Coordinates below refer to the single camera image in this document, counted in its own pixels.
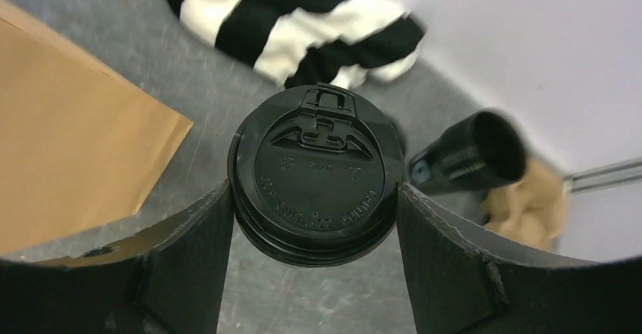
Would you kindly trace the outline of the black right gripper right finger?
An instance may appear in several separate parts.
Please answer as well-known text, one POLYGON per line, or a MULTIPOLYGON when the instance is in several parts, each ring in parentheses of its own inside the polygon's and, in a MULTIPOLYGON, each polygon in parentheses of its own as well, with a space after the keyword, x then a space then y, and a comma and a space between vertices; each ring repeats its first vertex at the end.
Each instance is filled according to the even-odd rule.
POLYGON ((537 250, 398 190, 397 231, 419 333, 639 333, 641 260, 537 250))

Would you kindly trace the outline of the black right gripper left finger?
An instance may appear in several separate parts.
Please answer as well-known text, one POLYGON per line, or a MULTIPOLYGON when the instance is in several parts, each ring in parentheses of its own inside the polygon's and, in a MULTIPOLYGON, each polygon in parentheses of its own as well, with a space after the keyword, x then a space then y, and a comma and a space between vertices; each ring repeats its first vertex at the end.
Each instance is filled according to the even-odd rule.
POLYGON ((84 255, 1 262, 3 333, 214 333, 233 231, 223 183, 84 255))

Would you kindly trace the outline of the brown paper bag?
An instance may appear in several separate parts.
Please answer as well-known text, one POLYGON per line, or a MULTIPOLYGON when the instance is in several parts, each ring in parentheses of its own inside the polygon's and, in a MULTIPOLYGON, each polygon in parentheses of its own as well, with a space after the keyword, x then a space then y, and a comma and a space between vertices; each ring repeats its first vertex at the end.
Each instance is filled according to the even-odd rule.
POLYGON ((192 128, 1 1, 1 253, 135 214, 192 128))

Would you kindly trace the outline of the black plastic cup lid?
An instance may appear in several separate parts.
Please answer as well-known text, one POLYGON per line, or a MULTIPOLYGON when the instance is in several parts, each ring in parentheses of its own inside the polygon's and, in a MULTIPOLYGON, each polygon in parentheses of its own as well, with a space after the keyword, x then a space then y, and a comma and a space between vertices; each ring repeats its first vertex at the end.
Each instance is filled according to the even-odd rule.
POLYGON ((232 138, 227 177, 238 225, 265 255, 333 267, 392 231, 406 139, 364 97, 325 83, 278 92, 232 138))

